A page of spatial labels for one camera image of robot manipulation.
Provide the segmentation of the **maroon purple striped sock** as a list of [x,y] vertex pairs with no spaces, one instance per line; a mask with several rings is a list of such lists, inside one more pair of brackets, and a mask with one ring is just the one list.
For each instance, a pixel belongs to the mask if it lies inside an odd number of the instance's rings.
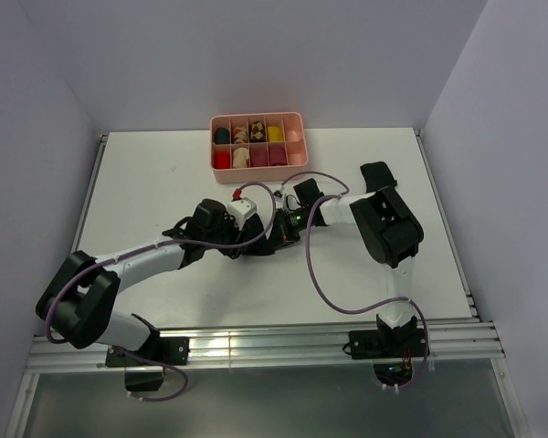
[[288,164],[286,149],[283,144],[269,145],[269,165],[286,166]]

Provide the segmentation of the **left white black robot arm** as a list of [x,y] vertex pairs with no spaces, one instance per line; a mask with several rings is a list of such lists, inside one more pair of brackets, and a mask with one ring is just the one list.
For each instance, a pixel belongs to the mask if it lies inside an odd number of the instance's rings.
[[256,213],[248,198],[229,204],[204,199],[192,215],[141,248],[98,257],[76,251],[38,300],[36,313],[76,349],[107,344],[126,349],[139,364],[149,364],[159,355],[160,332],[144,318],[116,312],[117,296],[152,276],[193,264],[208,249],[237,257]]

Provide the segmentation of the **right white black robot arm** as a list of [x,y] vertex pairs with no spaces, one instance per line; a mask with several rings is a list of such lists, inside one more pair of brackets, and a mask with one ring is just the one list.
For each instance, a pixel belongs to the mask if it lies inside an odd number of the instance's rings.
[[344,315],[375,310],[376,328],[349,336],[354,359],[420,356],[428,352],[427,323],[412,299],[412,272],[422,226],[400,197],[392,182],[379,183],[363,195],[325,195],[314,179],[294,186],[298,207],[276,212],[269,246],[278,250],[306,238],[307,267],[316,291],[324,297],[311,260],[311,229],[337,224],[356,227],[366,251],[382,268],[384,284],[379,301],[366,308],[348,310],[323,301]]

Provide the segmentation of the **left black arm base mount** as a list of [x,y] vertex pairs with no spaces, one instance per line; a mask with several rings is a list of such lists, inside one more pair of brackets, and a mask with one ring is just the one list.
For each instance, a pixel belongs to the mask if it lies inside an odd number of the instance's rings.
[[[189,344],[188,337],[158,337],[137,351],[112,346],[104,364],[108,369],[124,369],[124,388],[129,397],[140,402],[168,402],[188,387],[188,375],[180,366],[188,362]],[[169,395],[156,395],[169,372],[182,378],[181,387]]]

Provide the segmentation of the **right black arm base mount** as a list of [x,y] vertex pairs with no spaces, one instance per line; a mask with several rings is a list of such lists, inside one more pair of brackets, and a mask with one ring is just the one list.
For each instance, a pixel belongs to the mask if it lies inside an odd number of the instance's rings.
[[423,358],[425,331],[421,328],[352,330],[342,346],[352,360],[391,360],[373,366],[375,377],[388,386],[408,383],[414,377],[414,358]]

